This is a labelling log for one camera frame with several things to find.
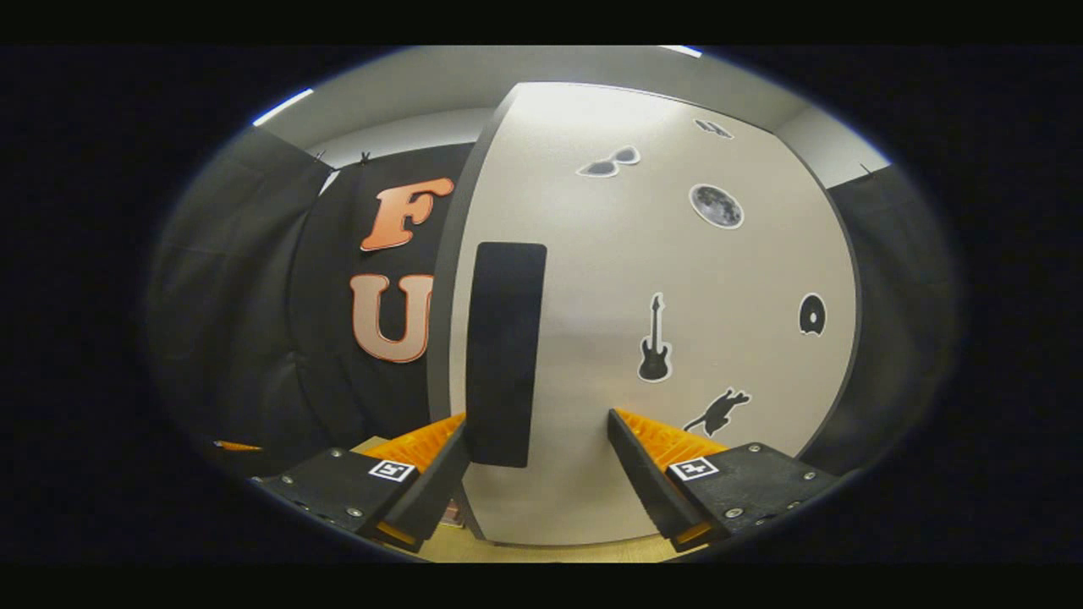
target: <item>guitar sticker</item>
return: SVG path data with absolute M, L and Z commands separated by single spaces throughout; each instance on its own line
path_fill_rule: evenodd
M 744 210 L 729 193 L 710 184 L 696 184 L 688 193 L 692 209 L 720 229 L 736 229 L 744 222 Z
M 752 396 L 746 394 L 744 391 L 740 391 L 736 396 L 733 396 L 733 388 L 730 387 L 726 390 L 726 393 L 715 398 L 715 401 L 707 406 L 707 412 L 703 413 L 703 416 L 686 425 L 684 431 L 702 423 L 703 430 L 709 438 L 715 435 L 715 431 L 718 431 L 730 423 L 729 415 L 733 406 L 745 404 L 751 400 Z
M 808 294 L 801 300 L 801 309 L 798 313 L 798 325 L 801 334 L 823 333 L 823 325 L 827 322 L 827 311 L 823 308 L 823 300 L 818 294 Z
M 669 361 L 673 345 L 662 341 L 662 310 L 665 308 L 660 291 L 651 299 L 651 335 L 640 344 L 643 361 L 639 364 L 639 378 L 647 383 L 662 383 L 673 375 L 674 366 Z

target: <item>white wall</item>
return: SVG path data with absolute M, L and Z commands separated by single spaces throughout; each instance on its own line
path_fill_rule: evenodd
M 326 150 L 321 160 L 331 167 L 342 167 L 361 160 L 406 151 L 477 142 L 481 130 L 496 108 L 471 108 L 415 116 L 377 125 L 309 148 L 315 156 Z
M 891 165 L 849 127 L 813 106 L 775 129 L 774 134 L 808 164 L 825 189 L 864 176 L 861 165 L 869 171 Z
M 496 108 L 470 108 L 415 116 L 340 135 L 309 148 L 321 160 L 342 167 L 361 160 L 432 146 L 478 141 Z M 823 111 L 809 106 L 774 132 L 812 169 L 825 189 L 848 182 L 891 164 L 849 127 Z M 327 184 L 334 181 L 332 174 Z

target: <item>moon sticker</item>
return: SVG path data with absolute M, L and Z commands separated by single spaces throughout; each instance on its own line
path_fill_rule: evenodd
M 736 229 L 744 222 L 744 210 L 729 193 L 710 184 L 696 184 L 689 191 L 692 209 L 720 229 Z
M 823 333 L 824 323 L 827 321 L 827 312 L 823 308 L 823 300 L 820 298 L 820 295 L 806 295 L 805 299 L 801 300 L 801 309 L 798 315 L 798 325 L 801 328 L 801 334 L 815 334 L 820 336 Z

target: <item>ceiling light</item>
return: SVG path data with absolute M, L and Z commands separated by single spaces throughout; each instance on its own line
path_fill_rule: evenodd
M 696 51 L 695 49 L 691 49 L 689 47 L 683 47 L 680 44 L 658 44 L 658 47 L 662 47 L 663 49 L 669 49 L 670 51 L 677 51 L 678 53 L 684 53 L 686 55 L 691 55 L 693 57 L 699 57 L 700 55 L 703 54 L 700 51 Z
M 263 116 L 257 118 L 256 121 L 252 122 L 252 126 L 259 127 L 260 125 L 263 125 L 268 120 L 271 120 L 271 118 L 274 117 L 274 115 L 278 114 L 279 112 L 282 112 L 282 111 L 284 111 L 286 108 L 288 108 L 289 106 L 296 104 L 297 102 L 301 101 L 302 99 L 304 99 L 304 98 L 306 98 L 306 96 L 309 96 L 311 94 L 312 94 L 312 89 L 306 89 L 305 91 L 293 95 L 292 98 L 290 98 L 290 99 L 286 100 L 285 102 L 278 104 L 278 107 L 276 107 L 273 111 L 271 111 L 271 112 L 264 114 Z

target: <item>ceiling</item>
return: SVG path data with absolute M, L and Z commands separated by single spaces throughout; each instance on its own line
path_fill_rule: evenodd
M 532 80 L 663 93 L 771 131 L 809 106 L 804 99 L 732 64 L 653 46 L 413 47 L 312 83 L 314 93 L 263 128 L 309 148 L 413 116 L 495 108 L 516 83 Z

